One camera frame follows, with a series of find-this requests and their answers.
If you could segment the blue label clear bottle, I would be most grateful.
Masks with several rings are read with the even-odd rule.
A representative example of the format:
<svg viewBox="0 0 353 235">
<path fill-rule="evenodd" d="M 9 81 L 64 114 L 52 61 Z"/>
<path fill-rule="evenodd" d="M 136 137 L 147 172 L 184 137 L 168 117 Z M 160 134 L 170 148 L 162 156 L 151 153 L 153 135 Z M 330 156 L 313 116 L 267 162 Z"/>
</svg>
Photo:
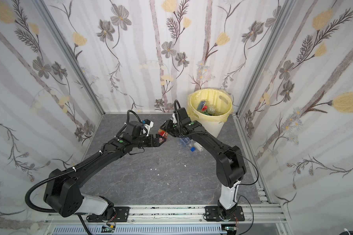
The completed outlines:
<svg viewBox="0 0 353 235">
<path fill-rule="evenodd" d="M 194 147 L 193 141 L 191 139 L 187 138 L 179 138 L 180 143 L 188 148 L 191 152 L 194 152 L 196 148 Z"/>
</svg>

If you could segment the red yellow label bottle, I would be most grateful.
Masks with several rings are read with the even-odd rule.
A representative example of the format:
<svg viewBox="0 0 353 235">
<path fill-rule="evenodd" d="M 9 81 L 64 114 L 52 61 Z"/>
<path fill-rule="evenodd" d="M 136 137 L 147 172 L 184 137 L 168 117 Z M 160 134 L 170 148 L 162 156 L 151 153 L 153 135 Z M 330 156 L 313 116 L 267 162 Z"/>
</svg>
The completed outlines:
<svg viewBox="0 0 353 235">
<path fill-rule="evenodd" d="M 158 134 L 160 136 L 162 136 L 163 138 L 165 138 L 165 139 L 167 139 L 167 137 L 168 137 L 168 133 L 166 131 L 162 130 L 162 129 L 158 130 Z"/>
</svg>

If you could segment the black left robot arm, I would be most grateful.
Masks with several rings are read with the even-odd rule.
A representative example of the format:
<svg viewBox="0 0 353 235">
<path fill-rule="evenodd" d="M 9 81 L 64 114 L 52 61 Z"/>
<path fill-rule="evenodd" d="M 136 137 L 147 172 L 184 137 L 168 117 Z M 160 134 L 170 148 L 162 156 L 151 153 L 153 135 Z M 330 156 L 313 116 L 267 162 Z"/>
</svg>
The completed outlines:
<svg viewBox="0 0 353 235">
<path fill-rule="evenodd" d="M 114 203 L 103 196 L 82 194 L 80 188 L 107 165 L 131 154 L 134 148 L 160 147 L 166 142 L 164 134 L 150 134 L 153 125 L 149 119 L 126 120 L 116 136 L 103 144 L 98 152 L 64 171 L 54 170 L 47 179 L 31 187 L 25 194 L 25 203 L 35 211 L 56 212 L 62 217 L 89 214 L 93 221 L 112 221 L 117 215 Z M 36 206 L 30 198 L 42 185 L 46 185 L 44 202 L 49 209 Z"/>
</svg>

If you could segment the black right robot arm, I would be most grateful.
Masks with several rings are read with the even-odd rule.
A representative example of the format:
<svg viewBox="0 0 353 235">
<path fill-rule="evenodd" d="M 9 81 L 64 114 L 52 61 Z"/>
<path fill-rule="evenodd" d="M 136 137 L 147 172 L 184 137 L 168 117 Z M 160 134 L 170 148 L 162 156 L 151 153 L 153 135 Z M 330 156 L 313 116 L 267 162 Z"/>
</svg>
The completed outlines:
<svg viewBox="0 0 353 235">
<path fill-rule="evenodd" d="M 229 146 L 210 134 L 201 123 L 192 121 L 185 108 L 179 108 L 160 127 L 175 138 L 189 138 L 200 144 L 216 161 L 216 175 L 221 187 L 218 214 L 222 220 L 233 216 L 238 203 L 238 186 L 247 172 L 241 150 Z"/>
</svg>

